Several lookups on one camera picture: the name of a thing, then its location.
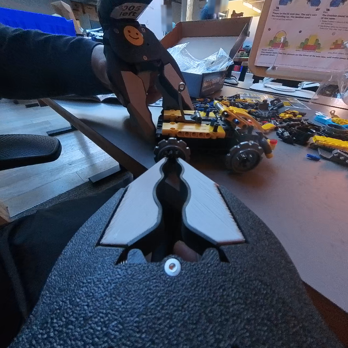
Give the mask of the person's left hand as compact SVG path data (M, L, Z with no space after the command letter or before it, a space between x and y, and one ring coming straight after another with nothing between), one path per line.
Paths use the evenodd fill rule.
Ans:
M104 46L96 45L91 55L91 66L94 74L104 87L116 94L114 85L110 82L107 75L107 59L104 55ZM149 88L146 93L146 103L153 104L162 98L161 92L156 87L157 75L154 72L150 74Z

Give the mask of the wooden post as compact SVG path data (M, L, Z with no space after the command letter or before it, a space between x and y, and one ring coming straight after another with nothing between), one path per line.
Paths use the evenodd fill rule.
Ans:
M8 211L8 207L0 202L0 226L8 224L11 222L11 217Z

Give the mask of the clear plastic bag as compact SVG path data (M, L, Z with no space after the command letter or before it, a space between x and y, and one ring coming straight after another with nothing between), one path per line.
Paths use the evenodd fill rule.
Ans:
M331 73L319 84L311 98L312 104L348 110L348 67Z

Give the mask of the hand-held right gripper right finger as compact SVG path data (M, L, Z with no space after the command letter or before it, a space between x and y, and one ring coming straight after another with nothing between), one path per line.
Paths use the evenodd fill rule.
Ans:
M210 178L179 158L180 180L187 189L182 208L184 225L195 235L214 246L245 242L219 186Z

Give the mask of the crinkled clear plastic wrap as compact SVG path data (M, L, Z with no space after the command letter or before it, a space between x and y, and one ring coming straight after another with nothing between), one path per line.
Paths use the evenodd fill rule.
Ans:
M188 45L189 42L185 42L167 49L181 72L194 74L221 72L233 64L233 60L222 48L206 58L198 59L187 50Z

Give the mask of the yellow and black sticker sheet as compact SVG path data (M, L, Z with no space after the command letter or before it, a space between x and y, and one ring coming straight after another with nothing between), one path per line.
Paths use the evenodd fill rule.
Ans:
M268 94L254 94L254 93L240 93L240 99L246 100L251 103L255 102L262 102L263 100L267 100L269 105L271 105L271 102L274 99L279 99L280 102L284 104L285 108L298 108L302 110L309 110L310 108L304 104L304 102L296 99L296 98L289 98L289 97L283 97L283 96L275 96L275 95L268 95Z

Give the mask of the blue brick separator tool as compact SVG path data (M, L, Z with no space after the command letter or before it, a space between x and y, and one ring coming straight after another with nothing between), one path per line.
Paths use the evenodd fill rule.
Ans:
M316 114L314 120L324 125L340 125L341 127L348 129L348 120L339 117L328 117L322 114Z

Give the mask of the yellow rectangular panel piece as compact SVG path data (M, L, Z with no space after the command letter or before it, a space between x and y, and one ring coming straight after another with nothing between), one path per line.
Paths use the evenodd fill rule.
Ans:
M318 136L315 135L312 137L313 144L318 147L324 147L329 149L335 149L335 150L342 150L342 151L348 151L348 142L331 138L331 137L325 137L325 136Z

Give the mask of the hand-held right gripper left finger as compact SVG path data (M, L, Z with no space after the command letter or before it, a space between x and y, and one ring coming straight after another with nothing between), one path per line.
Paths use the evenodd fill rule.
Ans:
M100 245L130 247L153 232L162 219L156 189L164 179L161 159L128 185L100 240Z

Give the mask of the dark building kit box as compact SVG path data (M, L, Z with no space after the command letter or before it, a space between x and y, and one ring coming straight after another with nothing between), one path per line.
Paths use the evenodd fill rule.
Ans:
M251 17L237 17L179 22L161 43L168 49L189 42L187 50L198 59L206 58L222 48L233 59L249 34L251 20ZM223 88L227 69L221 72L182 74L190 97L202 98Z

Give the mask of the yellow toy brick car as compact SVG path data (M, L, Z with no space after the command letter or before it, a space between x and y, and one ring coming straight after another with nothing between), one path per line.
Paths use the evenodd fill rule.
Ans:
M155 161L177 157L188 162L192 151L206 151L223 155L228 171L241 174L256 168L263 158L273 157L278 141L263 131L223 139L222 133L214 132L208 120L195 109L163 110L156 129Z

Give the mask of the silver monitor stand base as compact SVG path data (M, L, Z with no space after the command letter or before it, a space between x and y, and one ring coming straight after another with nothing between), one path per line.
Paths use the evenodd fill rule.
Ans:
M284 97L294 97L309 100L315 95L315 92L320 86L320 84L316 82L289 82L294 82L295 86L284 86L281 83L275 82L275 80L272 78L265 78L263 81L260 81L259 83L252 84L249 87L249 89L255 92L263 92L274 95L276 94Z

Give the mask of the grey wheel hub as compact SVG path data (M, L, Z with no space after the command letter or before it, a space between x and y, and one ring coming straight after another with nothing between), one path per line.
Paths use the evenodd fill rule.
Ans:
M334 137L334 136L347 136L348 130L344 126L341 126L339 124L327 124L325 125L323 132L328 137Z

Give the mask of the blue plastic container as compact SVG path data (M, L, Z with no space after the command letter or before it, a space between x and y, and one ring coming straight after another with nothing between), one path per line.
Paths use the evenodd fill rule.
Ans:
M64 36L76 36L73 21L59 16L0 8L0 22L12 28L39 30L44 33Z

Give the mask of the grey curved panel piece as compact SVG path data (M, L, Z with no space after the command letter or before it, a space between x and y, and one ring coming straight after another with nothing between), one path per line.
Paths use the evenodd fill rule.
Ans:
M343 150L334 149L332 151L327 151L321 148L318 148L318 154L320 158L339 164L341 166L348 166L348 152Z

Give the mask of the pile of small brick parts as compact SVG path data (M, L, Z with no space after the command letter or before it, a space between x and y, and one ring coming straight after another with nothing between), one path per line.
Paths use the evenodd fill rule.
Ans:
M267 100L251 103L235 94L194 98L192 104L202 117L209 118L208 124L214 132L222 133L223 139L238 138L248 132L261 133L265 123L275 124L275 131L282 139L292 138L293 128L297 126L314 129L306 118L306 112L285 108L279 99L274 99L271 105Z

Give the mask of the brown cardboard box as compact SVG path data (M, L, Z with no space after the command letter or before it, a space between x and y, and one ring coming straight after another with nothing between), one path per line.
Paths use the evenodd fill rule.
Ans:
M63 1L55 1L55 2L51 2L51 6L55 10L56 14L59 14L60 16L62 16L63 18L67 20L72 20L74 28L75 28L75 32L77 34L82 34L80 25L78 24L70 5L68 5L67 3Z

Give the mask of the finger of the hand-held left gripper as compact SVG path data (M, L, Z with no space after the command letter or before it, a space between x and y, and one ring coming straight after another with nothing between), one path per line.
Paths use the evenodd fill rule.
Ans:
M155 86L162 96L163 110L194 110L185 80L174 61L160 62Z
M131 71L122 71L121 76L125 85L130 123L142 139L152 143L156 128L146 101L150 72L144 71L136 75Z

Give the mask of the printed paper sheet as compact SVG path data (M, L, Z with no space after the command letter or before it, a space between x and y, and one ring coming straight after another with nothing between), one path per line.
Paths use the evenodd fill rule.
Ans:
M347 69L346 0L271 1L257 67L336 72Z

